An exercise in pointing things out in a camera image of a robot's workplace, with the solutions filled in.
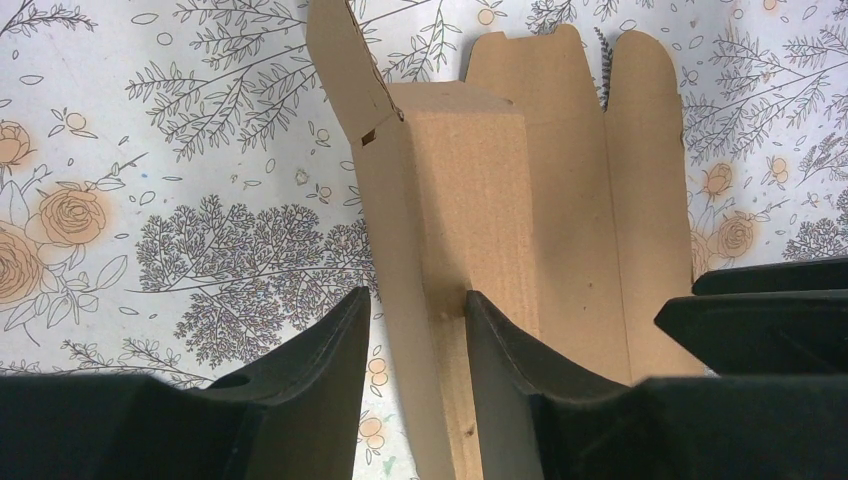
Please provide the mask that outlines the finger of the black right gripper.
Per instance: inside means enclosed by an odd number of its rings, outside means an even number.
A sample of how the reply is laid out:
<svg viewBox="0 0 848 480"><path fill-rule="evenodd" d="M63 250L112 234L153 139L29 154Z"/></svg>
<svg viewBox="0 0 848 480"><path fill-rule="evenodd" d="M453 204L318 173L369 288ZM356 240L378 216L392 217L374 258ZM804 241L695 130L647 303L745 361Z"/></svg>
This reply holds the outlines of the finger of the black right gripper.
<svg viewBox="0 0 848 480"><path fill-rule="evenodd" d="M720 375L847 372L847 293L674 298L655 325Z"/></svg>
<svg viewBox="0 0 848 480"><path fill-rule="evenodd" d="M847 257L790 261L709 271L692 286L696 296L847 289Z"/></svg>

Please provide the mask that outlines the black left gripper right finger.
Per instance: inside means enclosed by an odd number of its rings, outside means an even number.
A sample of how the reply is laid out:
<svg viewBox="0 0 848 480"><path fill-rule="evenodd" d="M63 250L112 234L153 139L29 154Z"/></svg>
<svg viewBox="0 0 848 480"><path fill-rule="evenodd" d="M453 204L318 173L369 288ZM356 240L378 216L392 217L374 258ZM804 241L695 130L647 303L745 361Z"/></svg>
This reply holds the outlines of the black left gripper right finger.
<svg viewBox="0 0 848 480"><path fill-rule="evenodd" d="M465 320L485 478L624 478L621 423L601 406L624 385L525 332L479 291L466 295Z"/></svg>

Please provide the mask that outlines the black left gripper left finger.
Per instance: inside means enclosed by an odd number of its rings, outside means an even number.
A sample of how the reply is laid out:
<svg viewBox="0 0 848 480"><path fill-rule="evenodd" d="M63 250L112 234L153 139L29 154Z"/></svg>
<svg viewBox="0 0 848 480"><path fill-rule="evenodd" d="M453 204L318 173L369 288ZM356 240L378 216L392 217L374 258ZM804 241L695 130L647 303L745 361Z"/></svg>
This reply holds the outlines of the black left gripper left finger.
<svg viewBox="0 0 848 480"><path fill-rule="evenodd" d="M212 418L191 479L348 479L370 329L370 292L356 287L313 326L218 378L198 396Z"/></svg>

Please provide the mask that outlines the brown cardboard box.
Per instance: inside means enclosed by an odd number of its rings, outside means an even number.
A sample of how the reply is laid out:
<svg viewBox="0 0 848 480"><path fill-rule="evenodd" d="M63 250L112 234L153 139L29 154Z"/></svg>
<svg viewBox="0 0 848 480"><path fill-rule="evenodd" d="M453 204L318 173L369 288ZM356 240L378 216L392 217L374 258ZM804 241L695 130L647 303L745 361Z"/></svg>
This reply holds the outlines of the brown cardboard box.
<svg viewBox="0 0 848 480"><path fill-rule="evenodd" d="M607 379L702 373L654 323L692 285L682 102L659 41L616 39L601 106L567 24L484 34L449 82L386 83L345 1L312 2L306 40L352 150L420 478L484 477L470 290Z"/></svg>

